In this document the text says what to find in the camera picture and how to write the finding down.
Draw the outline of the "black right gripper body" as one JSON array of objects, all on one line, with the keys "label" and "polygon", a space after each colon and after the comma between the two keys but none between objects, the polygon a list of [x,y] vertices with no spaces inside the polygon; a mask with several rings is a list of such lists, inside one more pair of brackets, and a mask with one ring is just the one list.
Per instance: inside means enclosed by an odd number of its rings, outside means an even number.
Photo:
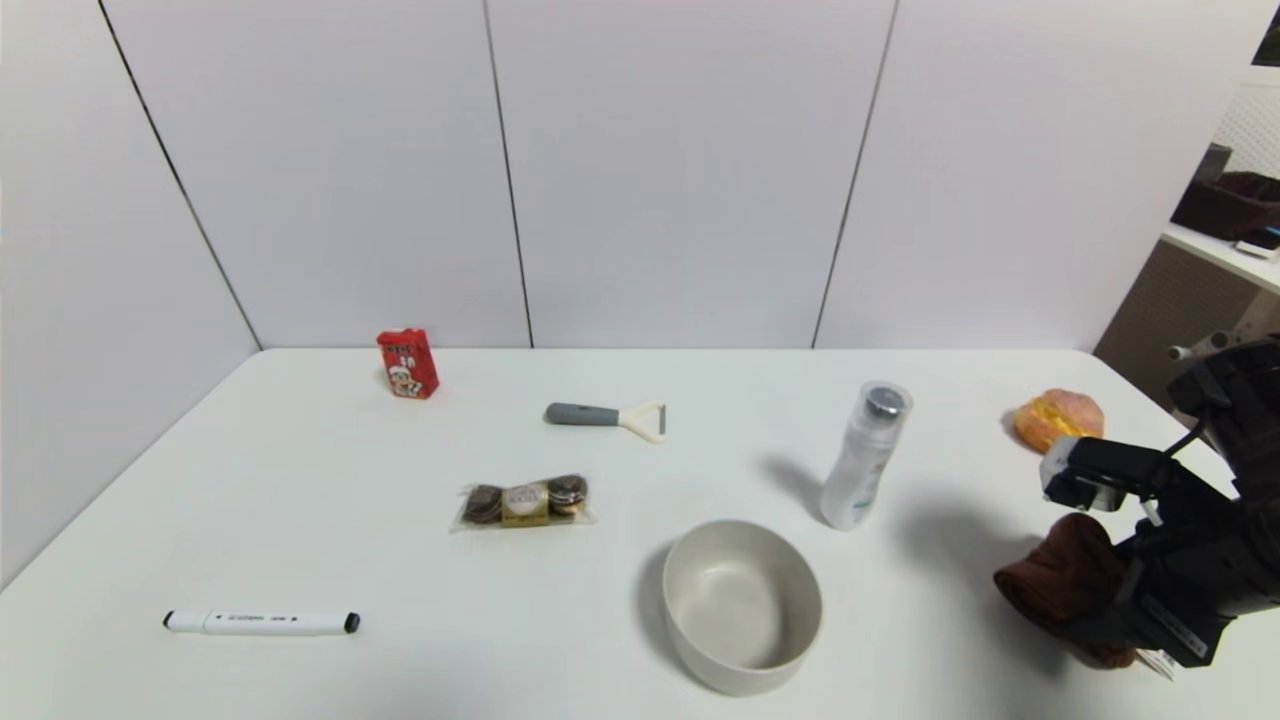
[{"label": "black right gripper body", "polygon": [[1129,575],[1116,597],[1139,646],[1162,650],[1184,667],[1206,667],[1238,618],[1271,609],[1271,553],[1224,537],[1157,548],[1133,537],[1120,544]]}]

